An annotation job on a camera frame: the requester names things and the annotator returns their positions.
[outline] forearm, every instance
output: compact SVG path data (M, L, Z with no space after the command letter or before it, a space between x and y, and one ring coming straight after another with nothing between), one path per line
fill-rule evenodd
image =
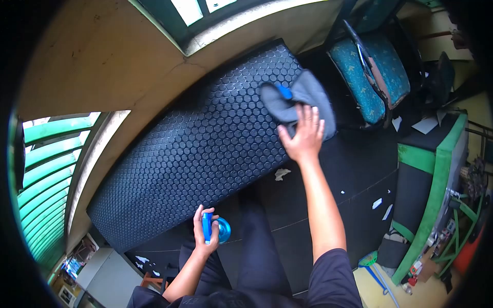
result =
M318 159L300 163L308 205L308 222L313 244L313 262L325 252L346 250L346 234L334 196Z
M182 296L194 295L206 261L207 255L194 250L176 278L164 291L163 297L172 303Z

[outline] black pants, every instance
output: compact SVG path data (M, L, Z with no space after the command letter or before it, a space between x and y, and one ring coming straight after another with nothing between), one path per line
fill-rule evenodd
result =
M242 215L243 251L238 273L238 290L258 290L291 298L291 287L274 244L263 206L255 199L253 189L239 193ZM190 257L195 242L181 247L180 270ZM231 284L215 251L207 259L195 295L210 295L231 290Z

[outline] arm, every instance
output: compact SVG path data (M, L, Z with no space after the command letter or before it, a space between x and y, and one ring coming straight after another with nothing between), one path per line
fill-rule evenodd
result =
M202 230L202 214L213 213L214 208L203 208L204 206L200 205L193 217L195 249L176 278L163 293L163 297L170 303L185 295L195 294L195 289L197 289L197 285L199 284L200 275L204 270L207 258L219 246L219 225L217 221L212 223L211 243L205 243L204 232ZM214 215L212 218L217 219L219 215Z
M279 137L289 157L300 167L307 195L308 222L313 243L313 262L334 248L346 250L346 234L336 202L318 161L322 145L324 120L319 120L316 107L296 106L296 135L289 137L279 125Z

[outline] green broom head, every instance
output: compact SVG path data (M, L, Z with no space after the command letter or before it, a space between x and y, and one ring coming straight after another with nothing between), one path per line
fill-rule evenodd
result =
M361 260L359 260L358 265L361 265L361 266L373 265L373 263L375 263L375 261L377 260L377 255L378 255L378 251L376 251L376 250L370 252L369 254L364 256Z

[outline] blue spray bottle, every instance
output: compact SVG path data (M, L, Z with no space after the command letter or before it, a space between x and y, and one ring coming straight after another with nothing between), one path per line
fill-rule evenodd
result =
M231 226L226 221L226 219L222 217L215 220L217 220L217 222L219 223L219 244L223 244L229 239L229 236L231 235ZM211 242L212 222L212 213L202 214L202 230L204 231L206 244L209 244Z

